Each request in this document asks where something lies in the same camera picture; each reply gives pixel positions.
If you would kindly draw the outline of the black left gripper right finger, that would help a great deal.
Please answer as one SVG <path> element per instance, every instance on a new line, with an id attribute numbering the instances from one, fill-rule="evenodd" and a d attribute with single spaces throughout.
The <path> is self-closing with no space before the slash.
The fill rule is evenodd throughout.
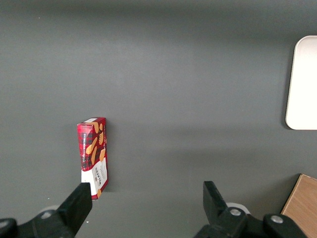
<path id="1" fill-rule="evenodd" d="M 305 233 L 289 217 L 266 214 L 256 219 L 237 206 L 228 206 L 213 181 L 203 184 L 203 207 L 208 225 L 196 238 L 305 238 Z"/>

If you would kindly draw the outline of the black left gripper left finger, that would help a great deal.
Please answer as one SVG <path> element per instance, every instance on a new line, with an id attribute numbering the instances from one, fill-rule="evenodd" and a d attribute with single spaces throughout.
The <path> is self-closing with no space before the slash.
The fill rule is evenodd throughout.
<path id="1" fill-rule="evenodd" d="M 74 238 L 92 209 L 90 183 L 80 183 L 56 209 L 46 209 L 24 224 L 0 220 L 2 238 Z"/>

